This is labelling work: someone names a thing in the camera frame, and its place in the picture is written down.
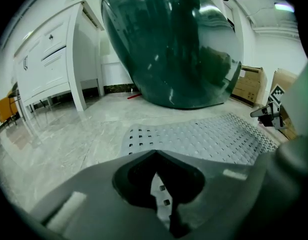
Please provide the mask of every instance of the cabinet drawer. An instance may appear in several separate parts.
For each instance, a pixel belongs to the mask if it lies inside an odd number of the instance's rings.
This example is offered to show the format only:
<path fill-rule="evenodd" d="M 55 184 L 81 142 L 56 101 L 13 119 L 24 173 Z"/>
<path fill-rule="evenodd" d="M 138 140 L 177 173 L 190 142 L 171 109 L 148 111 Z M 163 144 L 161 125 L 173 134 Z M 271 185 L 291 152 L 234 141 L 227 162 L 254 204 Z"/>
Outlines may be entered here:
<path fill-rule="evenodd" d="M 46 58 L 66 46 L 69 14 L 67 11 L 55 16 L 43 26 L 43 54 Z"/>
<path fill-rule="evenodd" d="M 48 90 L 52 87 L 68 82 L 66 67 L 66 48 L 63 48 L 42 61 L 43 76 L 45 77 L 46 87 Z"/>

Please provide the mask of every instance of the marble floor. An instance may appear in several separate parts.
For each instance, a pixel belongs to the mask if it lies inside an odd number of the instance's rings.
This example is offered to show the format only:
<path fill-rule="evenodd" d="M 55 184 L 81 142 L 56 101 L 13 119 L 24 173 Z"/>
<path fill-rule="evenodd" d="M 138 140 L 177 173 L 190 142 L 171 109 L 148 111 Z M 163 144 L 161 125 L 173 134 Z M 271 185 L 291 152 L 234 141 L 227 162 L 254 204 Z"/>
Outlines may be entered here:
<path fill-rule="evenodd" d="M 157 106 L 130 93 L 88 98 L 77 112 L 73 102 L 42 107 L 30 122 L 22 119 L 0 130 L 0 184 L 13 203 L 30 211 L 56 186 L 89 166 L 115 159 L 126 130 L 133 124 L 162 125 L 232 112 L 257 126 L 279 145 L 286 138 L 259 125 L 252 109 L 229 99 L 195 110 Z"/>

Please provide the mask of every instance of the gray plastic surface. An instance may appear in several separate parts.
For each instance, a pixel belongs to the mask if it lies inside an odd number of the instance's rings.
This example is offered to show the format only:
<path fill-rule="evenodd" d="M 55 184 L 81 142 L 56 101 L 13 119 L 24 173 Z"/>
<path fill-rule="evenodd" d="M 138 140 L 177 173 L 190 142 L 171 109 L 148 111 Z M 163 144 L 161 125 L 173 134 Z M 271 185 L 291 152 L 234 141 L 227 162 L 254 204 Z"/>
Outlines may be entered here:
<path fill-rule="evenodd" d="M 211 161 L 252 165 L 261 153 L 276 148 L 257 128 L 229 113 L 159 126 L 135 124 L 123 138 L 121 156 L 167 150 Z"/>

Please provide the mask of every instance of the dark green glass vase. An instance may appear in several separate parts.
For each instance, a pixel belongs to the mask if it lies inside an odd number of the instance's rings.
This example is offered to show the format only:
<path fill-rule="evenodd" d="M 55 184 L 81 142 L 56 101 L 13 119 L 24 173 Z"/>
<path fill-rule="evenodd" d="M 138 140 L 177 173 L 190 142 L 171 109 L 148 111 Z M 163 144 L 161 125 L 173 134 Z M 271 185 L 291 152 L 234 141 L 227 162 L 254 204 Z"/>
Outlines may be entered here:
<path fill-rule="evenodd" d="M 241 50 L 211 0 L 101 0 L 101 12 L 119 59 L 146 100 L 193 109 L 228 99 Z"/>

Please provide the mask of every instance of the orange chair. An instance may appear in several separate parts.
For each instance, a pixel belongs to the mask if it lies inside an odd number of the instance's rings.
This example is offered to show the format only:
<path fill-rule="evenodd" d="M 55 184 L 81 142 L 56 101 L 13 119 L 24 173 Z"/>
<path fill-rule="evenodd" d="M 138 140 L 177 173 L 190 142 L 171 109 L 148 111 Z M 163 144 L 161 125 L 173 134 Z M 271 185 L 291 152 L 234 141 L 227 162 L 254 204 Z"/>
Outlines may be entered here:
<path fill-rule="evenodd" d="M 4 123 L 7 121 L 9 123 L 9 119 L 11 119 L 17 112 L 18 109 L 14 98 L 5 97 L 0 100 L 0 122 Z"/>

